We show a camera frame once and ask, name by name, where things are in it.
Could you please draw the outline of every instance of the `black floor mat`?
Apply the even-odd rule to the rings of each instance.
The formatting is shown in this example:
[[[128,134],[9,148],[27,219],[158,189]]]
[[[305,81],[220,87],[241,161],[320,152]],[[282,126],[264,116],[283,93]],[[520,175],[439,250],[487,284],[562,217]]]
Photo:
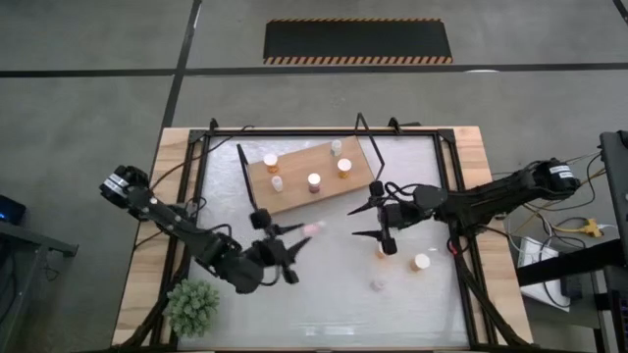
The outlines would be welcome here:
[[[266,24],[268,65],[451,62],[440,19],[281,19]]]

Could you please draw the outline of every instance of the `yellow and black striped tape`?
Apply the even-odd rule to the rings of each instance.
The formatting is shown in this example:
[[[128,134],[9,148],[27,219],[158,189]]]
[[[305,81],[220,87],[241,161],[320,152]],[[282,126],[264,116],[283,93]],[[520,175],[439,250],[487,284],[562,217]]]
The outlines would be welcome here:
[[[270,57],[266,65],[442,65],[451,57]]]
[[[415,18],[415,19],[384,19],[384,18],[363,18],[363,19],[274,19],[268,21],[268,23],[274,22],[442,22],[443,20],[437,18]]]

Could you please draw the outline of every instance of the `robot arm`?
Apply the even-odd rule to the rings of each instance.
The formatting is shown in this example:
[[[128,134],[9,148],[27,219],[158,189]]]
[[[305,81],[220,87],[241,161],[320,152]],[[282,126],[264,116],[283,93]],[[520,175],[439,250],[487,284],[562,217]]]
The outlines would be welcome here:
[[[414,187],[412,192],[405,191]],[[370,185],[369,201],[349,215],[378,209],[381,230],[358,231],[356,235],[373,236],[382,242],[386,254],[396,253],[396,244],[388,228],[403,229],[432,217],[436,221],[452,223],[461,236],[474,236],[493,217],[512,212],[517,207],[538,198],[563,200],[580,187],[567,164],[556,159],[533,162],[505,178],[464,191],[447,191],[432,185],[411,184],[398,187],[392,182]],[[411,200],[399,197],[411,196]]]
[[[199,229],[188,220],[185,211],[157,199],[148,187],[146,173],[135,167],[119,166],[100,185],[100,191],[103,197],[128,210],[138,220],[153,221],[166,234],[182,241],[196,263],[212,275],[233,284],[237,293],[250,293],[262,284],[266,267],[280,266],[286,282],[298,282],[298,276],[289,266],[309,238],[286,249],[277,236],[302,225],[273,225],[268,211],[258,210],[250,215],[250,219],[253,227],[264,229],[267,236],[242,251],[242,246],[231,235]]]

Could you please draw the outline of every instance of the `wooden tray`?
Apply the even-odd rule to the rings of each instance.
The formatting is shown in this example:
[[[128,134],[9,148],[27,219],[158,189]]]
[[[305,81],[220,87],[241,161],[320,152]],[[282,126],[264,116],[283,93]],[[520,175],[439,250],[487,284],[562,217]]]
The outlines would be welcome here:
[[[340,141],[342,153],[338,157],[331,153],[332,142],[279,156],[279,171],[274,174],[268,173],[264,162],[249,164],[251,190],[257,207],[267,209],[272,215],[371,183],[374,180],[373,173],[357,137],[350,136]],[[339,177],[337,164],[342,158],[350,160],[352,164],[348,178]],[[321,176],[321,190],[318,193],[311,193],[308,188],[307,177],[312,173]],[[282,177],[282,192],[273,188],[273,176]]]

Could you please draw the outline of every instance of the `gray floor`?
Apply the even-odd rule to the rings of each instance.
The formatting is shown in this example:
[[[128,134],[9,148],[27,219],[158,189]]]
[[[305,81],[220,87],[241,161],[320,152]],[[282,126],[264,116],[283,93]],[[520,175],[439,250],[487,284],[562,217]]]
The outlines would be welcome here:
[[[172,68],[191,1],[0,1],[0,70]],[[206,0],[190,67],[258,66],[263,24],[288,17],[443,17],[456,64],[628,61],[628,26],[609,0]],[[119,164],[150,169],[169,77],[0,79],[0,193],[29,206],[26,225],[80,244],[41,281],[21,352],[104,348],[116,320],[137,224],[98,195]],[[174,126],[371,125],[395,116],[480,126],[494,172],[595,150],[628,128],[628,72],[195,77]],[[576,172],[584,174],[584,164]],[[595,204],[558,215],[614,223],[606,182]],[[579,192],[576,204],[589,198]],[[517,211],[512,224],[525,213]],[[539,236],[534,226],[527,234]],[[616,234],[611,230],[606,238]],[[593,239],[585,239],[594,244]],[[589,330],[529,305],[538,343],[593,350]],[[577,336],[580,342],[568,338]]]

